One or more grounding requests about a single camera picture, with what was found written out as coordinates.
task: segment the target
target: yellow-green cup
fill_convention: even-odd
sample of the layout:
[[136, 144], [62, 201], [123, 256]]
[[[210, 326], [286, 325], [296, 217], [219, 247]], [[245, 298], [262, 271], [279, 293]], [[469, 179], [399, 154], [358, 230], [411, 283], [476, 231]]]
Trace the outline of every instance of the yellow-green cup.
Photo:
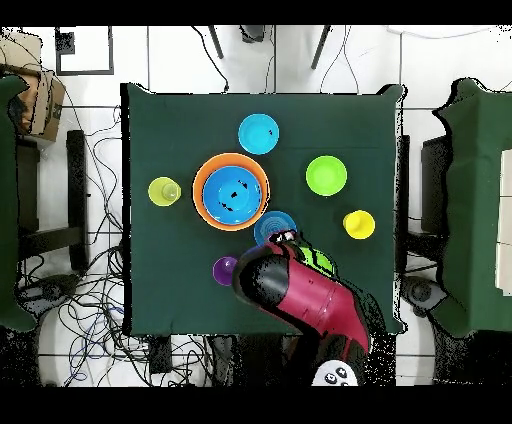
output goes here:
[[148, 188], [151, 201], [157, 206], [171, 206], [181, 196], [181, 187], [168, 177], [158, 177]]

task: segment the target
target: green cloth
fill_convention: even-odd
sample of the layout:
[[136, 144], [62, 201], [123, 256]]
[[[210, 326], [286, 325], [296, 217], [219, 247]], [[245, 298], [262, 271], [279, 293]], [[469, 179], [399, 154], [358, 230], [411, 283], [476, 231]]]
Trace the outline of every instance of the green cloth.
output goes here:
[[[196, 212], [192, 182], [201, 165], [224, 152], [246, 154], [270, 181], [267, 211], [281, 210], [304, 237], [337, 263], [341, 278], [378, 301], [389, 332], [393, 318], [395, 108], [401, 86], [380, 95], [153, 95], [127, 85], [130, 139], [132, 333], [295, 332], [289, 325], [237, 299], [212, 277], [221, 256], [240, 256], [255, 245], [253, 227], [217, 230]], [[248, 154], [238, 128], [252, 113], [279, 125], [268, 154]], [[348, 171], [338, 194], [321, 197], [306, 184], [315, 157], [334, 155]], [[154, 178], [168, 176], [182, 195], [170, 207], [148, 197]], [[376, 220], [367, 240], [353, 240], [343, 217], [357, 209]]]
[[9, 119], [9, 101], [26, 90], [17, 76], [0, 79], [0, 325], [30, 331], [36, 320], [20, 308], [14, 296], [18, 271], [18, 185], [16, 179], [16, 137]]
[[450, 296], [433, 316], [456, 337], [472, 330], [512, 331], [512, 297], [495, 287], [501, 153], [512, 149], [512, 94], [486, 92], [468, 78], [455, 82], [454, 90], [439, 112], [453, 146], [443, 260]]

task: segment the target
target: white floor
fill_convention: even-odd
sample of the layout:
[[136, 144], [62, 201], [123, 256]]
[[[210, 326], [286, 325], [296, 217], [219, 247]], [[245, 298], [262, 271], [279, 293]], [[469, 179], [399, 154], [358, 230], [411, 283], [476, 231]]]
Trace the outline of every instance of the white floor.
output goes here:
[[[217, 33], [224, 52], [224, 59], [217, 58], [206, 27], [198, 27], [205, 35], [210, 55], [229, 80], [230, 92], [262, 93], [268, 63], [273, 56], [267, 26], [263, 43], [245, 44], [237, 25], [217, 26]], [[361, 94], [376, 93], [385, 84], [402, 83], [408, 88], [404, 102], [404, 133], [411, 136], [410, 152], [410, 210], [411, 217], [421, 216], [420, 204], [420, 148], [424, 140], [444, 134], [443, 126], [432, 115], [432, 109], [442, 106], [450, 94], [451, 83], [460, 77], [475, 77], [493, 90], [503, 88], [512, 80], [511, 32], [503, 28], [461, 37], [432, 39], [471, 32], [468, 26], [407, 27], [402, 36], [389, 32], [385, 25], [354, 25], [346, 45], [346, 54], [358, 80]], [[43, 66], [55, 69], [55, 41], [53, 28], [24, 28], [25, 32], [39, 35], [43, 40]], [[76, 27], [75, 58], [63, 59], [63, 69], [88, 70], [105, 67], [105, 28]], [[325, 48], [315, 71], [310, 65], [322, 32], [321, 25], [277, 27], [277, 87], [275, 91], [319, 92], [322, 78], [338, 54], [344, 37], [345, 26], [332, 27]], [[120, 103], [119, 83], [134, 82], [153, 92], [220, 92], [224, 87], [206, 54], [201, 39], [190, 27], [113, 27], [114, 75], [62, 77], [76, 107], [76, 114], [85, 133], [90, 134], [113, 125], [114, 110]], [[274, 64], [270, 66], [268, 90], [274, 91]], [[323, 92], [353, 93], [356, 84], [343, 54], [340, 54], [325, 78]], [[66, 198], [66, 131], [77, 129], [77, 118], [69, 99], [64, 102], [59, 137], [55, 145], [45, 149], [40, 163], [39, 218], [41, 229], [67, 224]], [[120, 137], [120, 126], [88, 138], [92, 146], [105, 137]], [[107, 139], [98, 144], [98, 156], [117, 174], [121, 175], [121, 149], [119, 139]], [[89, 158], [90, 176], [98, 180], [98, 173]], [[107, 191], [113, 188], [114, 178], [104, 168], [101, 171]], [[103, 218], [103, 201], [94, 185], [89, 192], [89, 229], [95, 232]], [[110, 208], [121, 220], [122, 195], [120, 182], [114, 190]], [[410, 221], [410, 227], [419, 229], [419, 223]], [[104, 251], [120, 240], [119, 234], [105, 233], [98, 236], [91, 246], [91, 257]], [[46, 255], [45, 267], [36, 275], [50, 275], [57, 270], [69, 270], [65, 251]], [[418, 258], [410, 258], [409, 268], [428, 264]], [[106, 261], [100, 260], [91, 272], [106, 271]], [[433, 276], [435, 270], [426, 271]], [[122, 301], [122, 291], [117, 298]], [[81, 317], [89, 312], [78, 309]], [[430, 384], [434, 367], [434, 344], [431, 326], [425, 319], [417, 318], [411, 307], [401, 301], [401, 319], [408, 330], [397, 339], [397, 384]], [[62, 321], [76, 328], [76, 321], [62, 311]], [[66, 329], [52, 311], [44, 320], [39, 348], [43, 380], [62, 384], [70, 375], [69, 352], [75, 335]], [[89, 367], [82, 367], [88, 378], [71, 385], [97, 385], [99, 377], [111, 365], [108, 357], [91, 360]], [[196, 378], [201, 379], [198, 371]], [[115, 366], [110, 372], [112, 385], [144, 385], [130, 363]]]

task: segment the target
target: yellow cup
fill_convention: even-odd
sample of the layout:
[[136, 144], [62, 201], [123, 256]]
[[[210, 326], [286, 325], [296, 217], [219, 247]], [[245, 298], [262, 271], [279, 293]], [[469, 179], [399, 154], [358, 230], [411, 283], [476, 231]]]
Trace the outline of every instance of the yellow cup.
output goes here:
[[350, 237], [363, 240], [375, 231], [375, 220], [366, 211], [355, 211], [343, 218], [343, 227]]
[[181, 196], [181, 187], [168, 177], [158, 177], [148, 188], [151, 201], [157, 206], [170, 206]]

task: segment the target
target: white device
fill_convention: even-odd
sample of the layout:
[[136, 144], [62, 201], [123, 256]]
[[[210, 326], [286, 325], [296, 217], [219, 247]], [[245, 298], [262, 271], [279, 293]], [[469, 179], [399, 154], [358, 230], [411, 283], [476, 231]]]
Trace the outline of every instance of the white device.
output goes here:
[[316, 371], [312, 386], [358, 386], [352, 368], [343, 361], [324, 362]]

